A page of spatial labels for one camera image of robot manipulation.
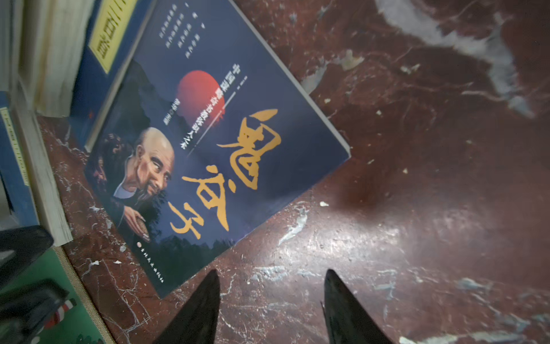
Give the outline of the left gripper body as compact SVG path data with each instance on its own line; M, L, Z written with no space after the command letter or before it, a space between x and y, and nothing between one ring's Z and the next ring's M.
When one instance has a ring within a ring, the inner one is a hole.
M1 231L2 343L31 343L67 300L68 292L50 278L5 290L53 244L52 235L40 225Z

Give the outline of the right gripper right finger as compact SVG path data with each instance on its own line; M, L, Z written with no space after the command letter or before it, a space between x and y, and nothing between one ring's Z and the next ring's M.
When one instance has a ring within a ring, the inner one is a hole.
M392 343L333 269L325 275L324 293L330 343Z

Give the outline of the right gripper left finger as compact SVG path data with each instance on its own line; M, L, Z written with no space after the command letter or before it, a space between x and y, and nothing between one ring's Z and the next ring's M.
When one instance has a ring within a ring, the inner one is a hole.
M218 272L212 269L153 343L215 343L220 288Z

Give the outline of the green burlap Christmas bag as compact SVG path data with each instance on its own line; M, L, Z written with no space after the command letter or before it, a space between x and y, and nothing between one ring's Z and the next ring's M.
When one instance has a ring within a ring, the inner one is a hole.
M2 343L113 343L61 249L1 287Z

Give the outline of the dark Guiguzi book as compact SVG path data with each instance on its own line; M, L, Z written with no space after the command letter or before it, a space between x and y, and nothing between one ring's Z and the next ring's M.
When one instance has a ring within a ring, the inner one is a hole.
M232 1L157 1L85 175L164 298L349 157Z

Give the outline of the blue book near bag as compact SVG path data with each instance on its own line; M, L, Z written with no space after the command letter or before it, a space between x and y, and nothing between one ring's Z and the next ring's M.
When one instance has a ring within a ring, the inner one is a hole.
M11 205L7 222L43 226L60 247L73 240L37 116L1 92L1 183Z

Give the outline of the blue book top stack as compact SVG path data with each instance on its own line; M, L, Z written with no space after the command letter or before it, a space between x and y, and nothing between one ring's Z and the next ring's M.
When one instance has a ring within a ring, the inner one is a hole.
M94 1L25 1L19 84L41 116L70 115Z

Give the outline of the blue book stack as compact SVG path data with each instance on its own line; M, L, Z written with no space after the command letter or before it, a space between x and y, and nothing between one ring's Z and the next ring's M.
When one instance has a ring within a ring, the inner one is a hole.
M19 84L41 116L70 115L94 1L25 1Z
M90 152L156 5L155 1L96 1L70 108L80 148Z

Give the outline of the blue book middle stack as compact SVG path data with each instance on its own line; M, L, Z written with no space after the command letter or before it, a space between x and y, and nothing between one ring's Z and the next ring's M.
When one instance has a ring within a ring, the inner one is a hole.
M96 1L70 108L80 148L90 152L156 5L155 1Z

